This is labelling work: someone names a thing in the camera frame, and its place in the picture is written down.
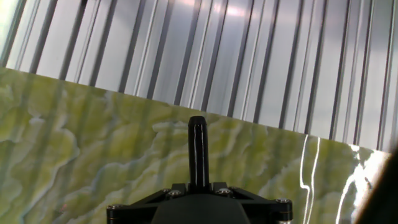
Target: bolt head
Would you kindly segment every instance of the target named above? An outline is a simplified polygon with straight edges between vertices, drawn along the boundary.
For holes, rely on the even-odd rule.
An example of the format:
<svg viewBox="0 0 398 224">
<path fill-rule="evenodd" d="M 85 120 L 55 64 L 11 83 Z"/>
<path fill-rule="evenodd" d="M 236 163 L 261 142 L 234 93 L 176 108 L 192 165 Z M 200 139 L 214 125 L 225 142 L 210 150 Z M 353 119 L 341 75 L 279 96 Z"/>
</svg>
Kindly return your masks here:
<svg viewBox="0 0 398 224">
<path fill-rule="evenodd" d="M 227 195 L 229 193 L 231 193 L 230 189 L 219 189 L 216 191 L 216 194 L 219 194 L 219 195 Z"/>
<path fill-rule="evenodd" d="M 181 191 L 179 191 L 179 190 L 171 190 L 168 194 L 170 196 L 178 196 L 178 195 L 181 194 Z"/>
<path fill-rule="evenodd" d="M 289 203 L 290 200 L 286 199 L 286 198 L 278 198 L 278 199 L 276 199 L 276 202 L 278 202 L 278 203 Z"/>
<path fill-rule="evenodd" d="M 117 209 L 117 208 L 121 208 L 124 205 L 121 204 L 113 204 L 113 205 L 108 205 L 108 207 L 106 207 L 107 209 Z"/>
</svg>

